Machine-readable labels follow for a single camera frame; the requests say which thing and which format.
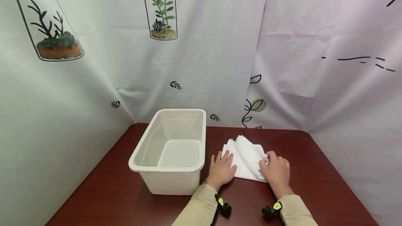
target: glass jar illustration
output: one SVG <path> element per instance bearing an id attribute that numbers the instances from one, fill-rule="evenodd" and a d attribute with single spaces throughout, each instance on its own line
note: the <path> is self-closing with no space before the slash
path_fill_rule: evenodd
<path id="1" fill-rule="evenodd" d="M 158 40 L 177 39 L 176 0 L 144 0 L 150 36 Z"/>
<path id="2" fill-rule="evenodd" d="M 79 59 L 84 49 L 57 0 L 16 0 L 39 59 Z"/>

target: wooden table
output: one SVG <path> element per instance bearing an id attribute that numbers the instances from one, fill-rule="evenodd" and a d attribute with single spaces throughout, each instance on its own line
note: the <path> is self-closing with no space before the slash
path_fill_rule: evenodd
<path id="1" fill-rule="evenodd" d="M 47 223 L 48 226 L 171 225 L 190 196 L 152 195 L 128 159 L 147 124 L 132 125 Z M 266 151 L 274 150 L 291 165 L 291 187 L 299 194 L 320 226 L 377 225 L 311 136 L 303 131 L 207 127 L 207 176 L 212 154 L 228 139 L 244 135 Z M 233 208 L 230 219 L 217 213 L 214 225 L 283 225 L 280 219 L 264 221 L 261 209 L 272 206 L 269 187 L 235 178 L 220 192 Z"/>

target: white curtain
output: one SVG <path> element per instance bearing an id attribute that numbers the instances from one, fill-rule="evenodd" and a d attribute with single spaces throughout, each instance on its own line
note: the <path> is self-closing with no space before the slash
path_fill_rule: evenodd
<path id="1" fill-rule="evenodd" d="M 175 107 L 309 132 L 400 224 L 400 0 L 156 1 L 0 0 L 2 224 L 43 225 L 129 125 Z"/>
<path id="2" fill-rule="evenodd" d="M 401 12 L 400 0 L 267 0 L 242 124 L 309 132 L 383 226 L 401 221 Z"/>
<path id="3" fill-rule="evenodd" d="M 264 4 L 0 0 L 1 224 L 45 224 L 159 109 L 202 108 L 208 125 L 239 126 Z"/>

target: white towel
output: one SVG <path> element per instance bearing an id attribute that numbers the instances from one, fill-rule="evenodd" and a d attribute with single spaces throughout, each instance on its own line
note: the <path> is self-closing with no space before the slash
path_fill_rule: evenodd
<path id="1" fill-rule="evenodd" d="M 233 165 L 237 165 L 235 177 L 254 181 L 267 182 L 260 172 L 259 161 L 265 159 L 268 165 L 268 156 L 261 145 L 252 144 L 246 137 L 239 135 L 236 141 L 230 139 L 222 149 L 222 156 L 226 150 L 233 153 Z"/>

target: white plastic bin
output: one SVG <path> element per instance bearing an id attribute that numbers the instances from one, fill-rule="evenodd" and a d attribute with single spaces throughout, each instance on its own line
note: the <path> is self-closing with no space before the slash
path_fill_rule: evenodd
<path id="1" fill-rule="evenodd" d="M 128 165 L 156 195 L 192 195 L 205 163 L 206 112 L 159 110 Z"/>

